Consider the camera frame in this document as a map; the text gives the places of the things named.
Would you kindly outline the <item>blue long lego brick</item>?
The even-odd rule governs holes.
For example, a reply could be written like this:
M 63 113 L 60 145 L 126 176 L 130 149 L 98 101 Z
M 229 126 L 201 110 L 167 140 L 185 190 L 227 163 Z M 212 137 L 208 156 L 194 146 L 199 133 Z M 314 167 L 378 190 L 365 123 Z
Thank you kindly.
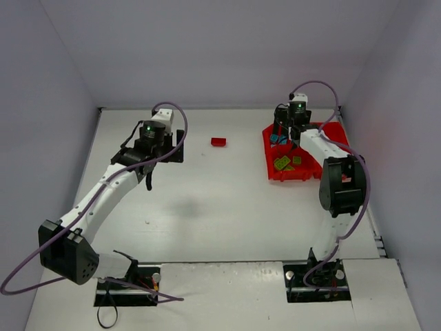
M 287 145 L 288 144 L 288 139 L 286 136 L 280 136 L 277 140 L 277 144 L 279 145 Z

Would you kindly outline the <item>green long lego brick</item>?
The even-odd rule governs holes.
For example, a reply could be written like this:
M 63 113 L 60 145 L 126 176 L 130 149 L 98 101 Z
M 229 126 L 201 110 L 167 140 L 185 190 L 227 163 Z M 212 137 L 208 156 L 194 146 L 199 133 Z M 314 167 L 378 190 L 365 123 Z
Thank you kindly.
M 290 158 L 288 156 L 283 156 L 281 158 L 274 159 L 273 165 L 277 171 L 284 170 L 290 164 Z

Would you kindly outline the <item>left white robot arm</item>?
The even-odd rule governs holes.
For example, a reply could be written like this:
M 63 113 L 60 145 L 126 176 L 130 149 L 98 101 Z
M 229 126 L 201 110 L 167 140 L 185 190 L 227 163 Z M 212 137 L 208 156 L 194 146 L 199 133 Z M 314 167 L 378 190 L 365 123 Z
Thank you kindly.
M 183 162 L 184 130 L 172 132 L 172 111 L 162 109 L 138 128 L 132 147 L 123 143 L 99 182 L 58 221 L 39 227 L 40 262 L 78 285 L 90 279 L 133 281 L 137 261 L 122 252 L 97 253 L 92 242 L 113 209 L 140 183 L 152 189 L 158 162 Z

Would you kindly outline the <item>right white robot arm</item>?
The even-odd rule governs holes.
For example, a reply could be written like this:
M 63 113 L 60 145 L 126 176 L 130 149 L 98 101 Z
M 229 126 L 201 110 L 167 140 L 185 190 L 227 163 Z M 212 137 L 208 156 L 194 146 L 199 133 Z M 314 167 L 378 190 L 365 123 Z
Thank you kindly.
M 309 250 L 307 282 L 316 271 L 338 258 L 340 242 L 361 222 L 370 182 L 364 159 L 349 146 L 331 140 L 324 125 L 311 123 L 307 97 L 295 94 L 274 111 L 271 144 L 291 144 L 307 152 L 322 168 L 318 198 L 325 211 L 318 238 Z

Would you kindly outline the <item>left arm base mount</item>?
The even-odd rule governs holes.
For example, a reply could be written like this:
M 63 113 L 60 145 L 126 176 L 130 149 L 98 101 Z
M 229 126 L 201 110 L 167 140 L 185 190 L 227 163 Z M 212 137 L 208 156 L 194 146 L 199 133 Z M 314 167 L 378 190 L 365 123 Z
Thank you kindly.
M 135 285 L 140 288 L 158 290 L 161 277 L 159 265 L 142 265 L 139 267 Z M 128 285 L 112 282 L 98 282 L 94 296 L 94 307 L 156 307 L 158 296 Z

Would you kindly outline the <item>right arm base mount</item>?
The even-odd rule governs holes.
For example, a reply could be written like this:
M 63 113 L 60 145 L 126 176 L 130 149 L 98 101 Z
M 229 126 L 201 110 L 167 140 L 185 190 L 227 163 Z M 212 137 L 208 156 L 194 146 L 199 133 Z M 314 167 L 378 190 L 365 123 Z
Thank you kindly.
M 350 301 L 351 293 L 340 259 L 328 262 L 305 275 L 319 264 L 312 251 L 306 261 L 284 262 L 285 290 L 288 303 L 331 303 Z

